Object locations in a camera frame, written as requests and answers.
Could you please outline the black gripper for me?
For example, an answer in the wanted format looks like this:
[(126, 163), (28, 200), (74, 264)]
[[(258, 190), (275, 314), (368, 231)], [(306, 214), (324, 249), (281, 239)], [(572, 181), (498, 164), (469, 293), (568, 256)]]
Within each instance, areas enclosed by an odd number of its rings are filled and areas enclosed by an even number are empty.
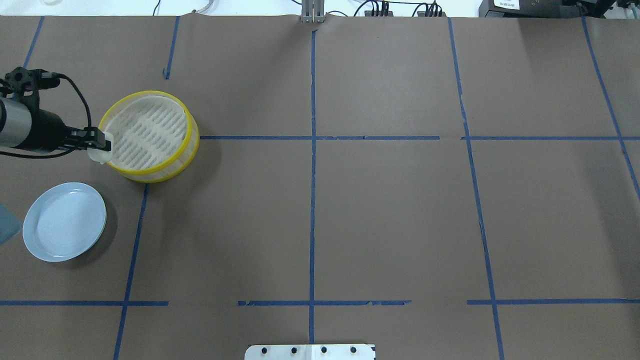
[(37, 110), (31, 114), (30, 132), (27, 137), (27, 150), (35, 153), (52, 153), (67, 150), (66, 139), (81, 141), (70, 145), (71, 150), (112, 151), (112, 142), (101, 140), (101, 131), (97, 127), (76, 129), (68, 127), (54, 112)]

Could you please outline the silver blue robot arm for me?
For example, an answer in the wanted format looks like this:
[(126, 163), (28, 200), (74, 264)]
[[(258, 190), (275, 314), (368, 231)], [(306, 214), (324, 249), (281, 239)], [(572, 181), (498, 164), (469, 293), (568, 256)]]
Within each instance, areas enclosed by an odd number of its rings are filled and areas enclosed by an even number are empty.
[(2, 147), (37, 154), (57, 150), (112, 152), (112, 139), (94, 126), (76, 129), (64, 124), (55, 113), (29, 107), (13, 99), (1, 100)]

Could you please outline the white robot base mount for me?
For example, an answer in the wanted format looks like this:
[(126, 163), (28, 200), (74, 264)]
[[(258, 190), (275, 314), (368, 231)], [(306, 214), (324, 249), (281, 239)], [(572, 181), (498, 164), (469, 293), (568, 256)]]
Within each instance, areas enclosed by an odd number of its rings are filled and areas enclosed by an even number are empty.
[(375, 360), (375, 346), (364, 343), (252, 345), (245, 360)]

